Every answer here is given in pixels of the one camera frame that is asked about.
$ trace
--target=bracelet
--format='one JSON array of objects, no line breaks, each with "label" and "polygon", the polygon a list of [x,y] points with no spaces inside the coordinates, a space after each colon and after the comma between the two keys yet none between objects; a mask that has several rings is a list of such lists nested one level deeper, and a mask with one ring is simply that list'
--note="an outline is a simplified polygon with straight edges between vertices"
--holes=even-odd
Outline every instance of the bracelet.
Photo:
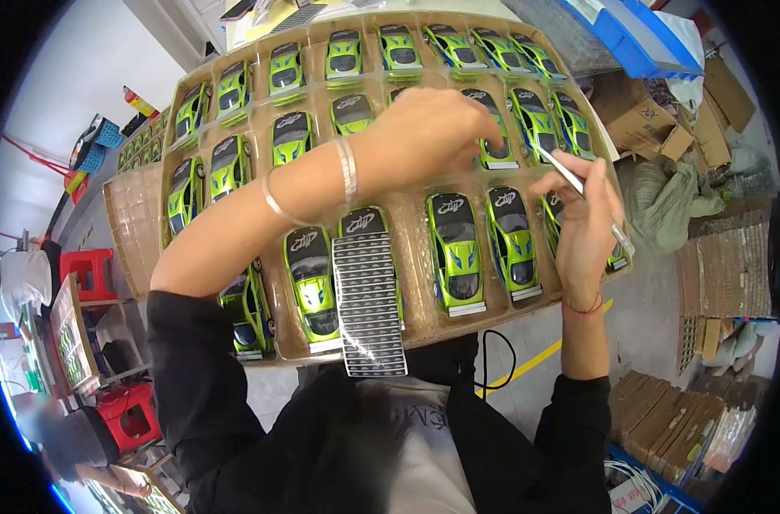
[{"label": "bracelet", "polygon": [[300,226],[300,227],[309,227],[310,223],[305,223],[304,221],[297,220],[293,216],[287,214],[284,209],[282,209],[279,204],[276,203],[276,199],[273,198],[273,195],[270,194],[270,175],[272,171],[264,176],[264,180],[262,180],[262,192],[264,193],[264,200],[268,203],[270,208],[275,212],[276,214],[280,215],[282,218],[284,218],[287,221],[290,221],[292,224]]},{"label": "bracelet", "polygon": [[344,178],[345,205],[349,210],[355,200],[356,178],[355,161],[353,159],[353,149],[350,148],[350,142],[346,137],[334,139],[339,159],[342,161],[342,176]]}]

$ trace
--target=person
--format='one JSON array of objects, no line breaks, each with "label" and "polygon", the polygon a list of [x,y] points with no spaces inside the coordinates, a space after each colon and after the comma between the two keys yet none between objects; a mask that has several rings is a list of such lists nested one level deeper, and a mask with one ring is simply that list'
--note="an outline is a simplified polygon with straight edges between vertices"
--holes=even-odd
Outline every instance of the person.
[{"label": "person", "polygon": [[[457,90],[405,90],[346,137],[355,201],[466,173],[478,141],[503,144],[486,108]],[[477,335],[407,352],[409,376],[349,378],[328,365],[269,433],[247,405],[232,317],[215,295],[268,245],[346,200],[341,143],[321,145],[223,198],[163,252],[149,294],[149,344],[162,435],[188,488],[188,512],[609,512],[609,349],[600,281],[622,208],[606,164],[556,151],[586,180],[532,191],[565,203],[562,374],[534,443],[476,394]],[[273,203],[282,213],[272,207]]]},{"label": "person", "polygon": [[151,495],[149,484],[111,466],[119,461],[119,447],[93,407],[82,406],[65,415],[56,398],[32,393],[17,410],[16,425],[24,437],[42,445],[42,460],[55,481],[93,480],[130,496]]}]

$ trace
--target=black cable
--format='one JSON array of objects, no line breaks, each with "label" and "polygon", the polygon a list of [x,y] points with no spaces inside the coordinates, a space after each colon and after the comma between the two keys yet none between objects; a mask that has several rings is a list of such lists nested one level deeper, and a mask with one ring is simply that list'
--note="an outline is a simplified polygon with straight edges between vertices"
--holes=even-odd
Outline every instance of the black cable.
[{"label": "black cable", "polygon": [[[507,343],[508,347],[510,348],[510,352],[512,353],[512,369],[510,369],[510,374],[507,376],[507,380],[505,380],[501,385],[487,385],[487,334],[490,332],[498,335],[498,337],[501,337],[504,342]],[[484,399],[484,401],[487,401],[487,391],[495,391],[506,386],[508,383],[510,383],[512,376],[516,373],[516,350],[512,347],[510,340],[508,340],[504,334],[495,330],[485,330],[485,333],[481,335],[481,350],[484,352],[484,357],[482,358],[484,366],[484,383],[479,384],[478,382],[473,382],[473,384],[477,387],[481,387],[481,398]]]}]

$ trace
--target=white t-shirt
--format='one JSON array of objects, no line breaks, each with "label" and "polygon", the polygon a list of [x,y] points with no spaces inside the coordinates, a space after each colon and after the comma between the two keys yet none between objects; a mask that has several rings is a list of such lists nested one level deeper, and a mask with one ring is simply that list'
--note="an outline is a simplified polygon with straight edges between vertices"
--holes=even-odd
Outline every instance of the white t-shirt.
[{"label": "white t-shirt", "polygon": [[2,303],[14,323],[19,323],[19,309],[25,303],[51,304],[51,263],[42,250],[5,253],[0,259],[0,278]]},{"label": "white t-shirt", "polygon": [[450,387],[413,377],[359,383],[359,387],[376,385],[388,389],[394,414],[409,420],[390,488],[389,514],[476,514],[447,424],[444,407]]}]

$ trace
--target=hand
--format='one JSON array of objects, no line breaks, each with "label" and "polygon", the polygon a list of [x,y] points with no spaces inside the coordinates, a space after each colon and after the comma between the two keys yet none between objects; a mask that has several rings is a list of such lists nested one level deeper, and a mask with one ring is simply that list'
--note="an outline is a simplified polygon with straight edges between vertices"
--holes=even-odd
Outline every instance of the hand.
[{"label": "hand", "polygon": [[479,139],[501,147],[501,129],[481,103],[457,90],[404,90],[369,128],[350,136],[359,192],[395,189],[469,169]]},{"label": "hand", "polygon": [[583,179],[586,200],[558,172],[552,171],[531,190],[538,195],[555,191],[564,203],[561,239],[555,267],[564,289],[564,300],[582,313],[589,311],[601,289],[601,275],[617,242],[613,221],[621,224],[624,211],[619,196],[607,180],[607,164],[579,159],[554,150],[553,157]]}]

